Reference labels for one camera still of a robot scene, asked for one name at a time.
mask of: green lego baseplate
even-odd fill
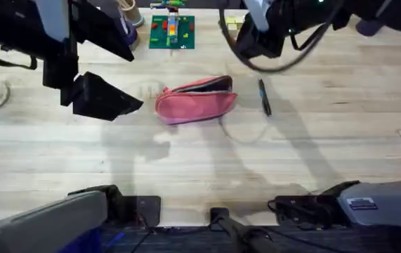
[[[195,19],[194,16],[178,16],[178,42],[167,46],[167,30],[163,29],[163,22],[167,15],[154,15],[152,24],[158,24],[156,28],[150,28],[149,48],[162,49],[194,49],[195,47]],[[194,31],[190,31],[190,24],[194,25]]]

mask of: black pen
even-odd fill
[[[264,112],[269,117],[272,115],[272,110],[270,109],[268,95],[265,92],[264,82],[262,79],[258,80],[258,85],[259,85],[259,95],[261,96],[261,99],[263,100]]]

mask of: light wood surface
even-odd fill
[[[165,11],[141,13],[151,20],[151,13]],[[217,11],[180,14],[196,17],[195,50],[149,50],[149,23],[139,29],[132,63],[88,42],[79,46],[80,73],[147,96],[141,110],[113,123],[59,106],[59,92],[42,86],[41,67],[0,67],[0,82],[11,85],[0,109],[0,218],[113,183],[125,195],[161,196],[161,225],[206,223],[217,206],[246,223],[272,224],[265,204],[276,195],[349,180],[401,180],[401,33],[385,28],[365,38],[356,20],[329,31],[298,67],[263,77],[273,112],[267,118],[260,75],[230,52]],[[296,55],[287,39],[280,59],[256,62],[276,66]],[[15,52],[0,56],[29,60]],[[221,121],[165,126],[155,116],[155,89],[222,74],[233,77],[239,97]]]

